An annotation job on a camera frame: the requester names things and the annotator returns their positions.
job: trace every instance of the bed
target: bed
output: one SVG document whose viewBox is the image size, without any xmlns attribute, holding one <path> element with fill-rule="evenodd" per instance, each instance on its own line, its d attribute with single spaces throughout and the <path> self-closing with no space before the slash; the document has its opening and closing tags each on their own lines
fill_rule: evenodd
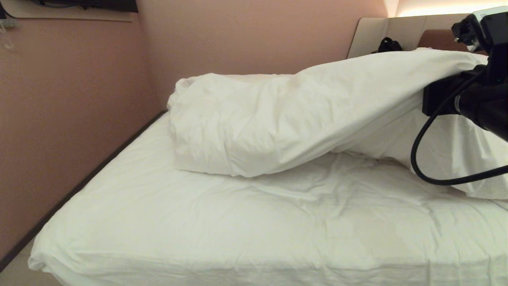
<svg viewBox="0 0 508 286">
<path fill-rule="evenodd" d="M 72 286 L 508 284 L 501 202 L 345 153 L 254 178 L 176 170 L 168 125 L 51 218 L 31 269 Z"/>
</svg>

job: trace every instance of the upholstered headboard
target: upholstered headboard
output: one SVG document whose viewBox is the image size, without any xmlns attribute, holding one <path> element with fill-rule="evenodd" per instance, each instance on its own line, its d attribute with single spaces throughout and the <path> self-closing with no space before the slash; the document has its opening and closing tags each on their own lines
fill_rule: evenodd
<svg viewBox="0 0 508 286">
<path fill-rule="evenodd" d="M 429 47 L 438 50 L 468 51 L 466 45 L 455 42 L 451 30 L 426 30 L 423 32 L 418 47 Z"/>
</svg>

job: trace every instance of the white duvet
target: white duvet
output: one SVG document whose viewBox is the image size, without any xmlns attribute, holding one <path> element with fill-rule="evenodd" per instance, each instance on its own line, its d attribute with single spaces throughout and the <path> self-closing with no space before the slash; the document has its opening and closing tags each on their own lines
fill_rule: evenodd
<svg viewBox="0 0 508 286">
<path fill-rule="evenodd" d="M 360 152 L 410 167 L 423 88 L 485 64 L 486 56 L 419 49 L 379 53 L 296 75 L 207 74 L 178 82 L 170 133 L 178 169 L 255 177 L 323 154 Z M 441 117 L 418 153 L 428 176 L 452 179 L 508 164 L 508 145 L 459 116 Z M 508 176 L 456 186 L 508 198 Z"/>
<path fill-rule="evenodd" d="M 169 124 L 51 218 L 31 269 L 71 286 L 508 284 L 508 211 L 493 201 L 344 153 L 255 178 L 181 171 Z"/>
</svg>

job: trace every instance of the mattress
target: mattress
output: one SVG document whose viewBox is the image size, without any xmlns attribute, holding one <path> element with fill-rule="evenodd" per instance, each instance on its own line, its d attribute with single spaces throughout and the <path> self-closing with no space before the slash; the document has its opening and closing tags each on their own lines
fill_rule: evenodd
<svg viewBox="0 0 508 286">
<path fill-rule="evenodd" d="M 327 154 L 255 178 L 176 170 L 162 116 L 37 235 L 63 285 L 508 284 L 508 211 Z"/>
</svg>

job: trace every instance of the light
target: light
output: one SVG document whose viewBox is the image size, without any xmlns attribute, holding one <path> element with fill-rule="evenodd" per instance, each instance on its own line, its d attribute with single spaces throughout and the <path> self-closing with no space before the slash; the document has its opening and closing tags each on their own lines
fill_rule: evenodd
<svg viewBox="0 0 508 286">
<path fill-rule="evenodd" d="M 446 15 L 446 14 L 470 14 L 474 11 L 488 9 L 499 5 L 486 4 L 467 4 L 467 5 L 452 5 L 446 6 L 445 4 L 436 4 L 432 7 L 407 9 L 399 11 L 397 17 L 413 17 L 424 15 Z"/>
</svg>

